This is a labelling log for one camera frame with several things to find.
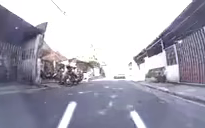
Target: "overcast sky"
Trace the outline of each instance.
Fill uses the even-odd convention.
[[[132,59],[183,11],[191,0],[0,0],[32,25],[49,22],[45,40],[65,56],[87,54],[93,44],[100,57]]]

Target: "power line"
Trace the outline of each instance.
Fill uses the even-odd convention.
[[[65,11],[63,12],[62,9],[53,0],[51,0],[51,2],[62,12],[62,14],[65,15]]]

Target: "building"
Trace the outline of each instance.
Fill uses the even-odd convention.
[[[34,27],[0,5],[0,82],[37,83],[44,27]]]
[[[134,60],[142,79],[164,67],[167,81],[205,84],[205,0],[193,0]]]

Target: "road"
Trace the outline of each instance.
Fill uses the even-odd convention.
[[[70,102],[76,107],[69,122]],[[69,128],[205,128],[205,107],[122,80],[0,95],[0,128],[57,128],[64,121]]]

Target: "metal gate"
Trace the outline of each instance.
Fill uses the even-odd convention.
[[[205,27],[176,44],[180,82],[205,84]]]
[[[17,79],[21,54],[21,47],[0,41],[0,82]]]

